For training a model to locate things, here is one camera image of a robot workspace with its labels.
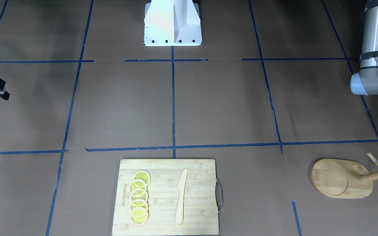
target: dried lemon slice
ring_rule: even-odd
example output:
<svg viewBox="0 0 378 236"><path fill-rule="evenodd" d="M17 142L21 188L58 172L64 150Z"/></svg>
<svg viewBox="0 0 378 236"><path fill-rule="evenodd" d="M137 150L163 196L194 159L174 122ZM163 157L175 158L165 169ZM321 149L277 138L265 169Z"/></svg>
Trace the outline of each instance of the dried lemon slice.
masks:
<svg viewBox="0 0 378 236"><path fill-rule="evenodd" d="M142 226L148 221L148 210L137 206L131 211L131 221L135 226Z"/></svg>
<svg viewBox="0 0 378 236"><path fill-rule="evenodd" d="M146 200L137 198L131 203L131 209L134 209L136 207L143 207L145 209L148 209L148 203Z"/></svg>
<svg viewBox="0 0 378 236"><path fill-rule="evenodd" d="M142 199L144 201L148 200L148 193L143 188L136 188L131 192L131 199Z"/></svg>
<svg viewBox="0 0 378 236"><path fill-rule="evenodd" d="M147 185L150 184L150 181L151 181L151 176L150 176L150 173L148 173L148 171L146 170L138 170L136 173L135 173L135 179L142 179Z"/></svg>
<svg viewBox="0 0 378 236"><path fill-rule="evenodd" d="M134 179L134 181L132 181L132 184L131 184L131 191L133 191L136 188L143 188L146 190L147 184L145 183L144 180L140 178Z"/></svg>

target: metal handle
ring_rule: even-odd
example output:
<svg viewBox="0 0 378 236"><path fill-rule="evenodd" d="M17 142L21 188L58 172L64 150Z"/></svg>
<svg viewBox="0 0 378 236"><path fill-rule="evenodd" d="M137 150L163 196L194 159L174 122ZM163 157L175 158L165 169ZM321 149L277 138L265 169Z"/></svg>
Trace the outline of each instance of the metal handle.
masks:
<svg viewBox="0 0 378 236"><path fill-rule="evenodd" d="M222 185L219 182L218 178L216 178L216 181L217 181L217 184L220 186L220 190L221 190L221 203L219 205L217 203L218 213L220 213L220 208L222 204L224 203L224 192L222 191Z"/></svg>

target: cutting board handle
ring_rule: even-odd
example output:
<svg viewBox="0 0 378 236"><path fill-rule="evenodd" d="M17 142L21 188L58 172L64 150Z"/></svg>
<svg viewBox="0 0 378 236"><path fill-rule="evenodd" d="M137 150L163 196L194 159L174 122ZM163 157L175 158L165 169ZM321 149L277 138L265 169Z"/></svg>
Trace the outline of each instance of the cutting board handle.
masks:
<svg viewBox="0 0 378 236"><path fill-rule="evenodd" d="M222 185L221 185L220 181L218 180L218 178L216 178L216 181L217 181L217 184L218 184L218 186L220 187L220 190L221 190L221 195L220 195L221 203L220 204L218 204L218 199L217 199L217 194L216 194L216 202L217 202L218 213L220 213L221 206L224 203L224 192L222 191Z"/></svg>

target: brown paper floor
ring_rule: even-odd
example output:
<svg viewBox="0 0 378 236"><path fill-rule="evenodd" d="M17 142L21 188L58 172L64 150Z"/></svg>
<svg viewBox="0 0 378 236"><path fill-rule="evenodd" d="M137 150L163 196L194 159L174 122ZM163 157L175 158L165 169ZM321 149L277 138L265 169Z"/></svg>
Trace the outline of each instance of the brown paper floor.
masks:
<svg viewBox="0 0 378 236"><path fill-rule="evenodd" d="M378 235L378 181L309 176L377 171L378 96L349 89L365 1L201 0L182 48L142 45L147 2L0 0L0 235L111 235L122 158L215 159L221 236Z"/></svg>

